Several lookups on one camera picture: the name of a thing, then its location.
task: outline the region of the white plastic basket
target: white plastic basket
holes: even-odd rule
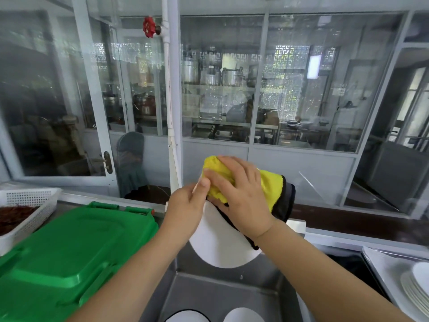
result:
[[[55,211],[60,196],[59,188],[38,188],[0,191],[0,207],[15,205],[39,206],[27,219],[12,231],[0,236],[0,256],[8,253],[13,246],[22,241]]]

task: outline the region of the right hand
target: right hand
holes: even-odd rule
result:
[[[233,174],[235,187],[223,176],[204,169],[204,176],[210,179],[228,200],[228,207],[220,200],[208,200],[229,217],[234,226],[255,241],[267,232],[275,222],[269,211],[261,186],[261,175],[254,164],[237,157],[217,157]]]

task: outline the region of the yellow cloth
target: yellow cloth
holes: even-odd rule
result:
[[[209,168],[221,174],[235,186],[233,174],[216,156],[207,157],[204,161],[203,169],[204,168]],[[260,174],[262,190],[264,191],[265,199],[267,200],[268,207],[271,212],[272,207],[282,194],[283,177],[275,173],[267,172],[266,170],[260,170]],[[219,199],[222,203],[228,202],[226,197],[224,197],[221,191],[214,185],[210,187],[208,194]]]

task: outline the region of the stainless steel sink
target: stainless steel sink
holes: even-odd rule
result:
[[[180,310],[194,309],[211,322],[222,322],[237,307],[253,309],[265,322],[301,322],[308,315],[295,290],[264,254],[244,266],[222,269],[201,260],[187,243],[140,321],[164,322]]]

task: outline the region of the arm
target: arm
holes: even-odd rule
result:
[[[195,232],[210,189],[203,178],[174,192],[159,231],[67,321],[138,321],[170,263]]]
[[[269,212],[259,170],[235,157],[218,156],[234,175],[235,186],[216,172],[204,175],[228,200],[219,207],[285,275],[319,322],[412,321],[392,303],[353,276]]]

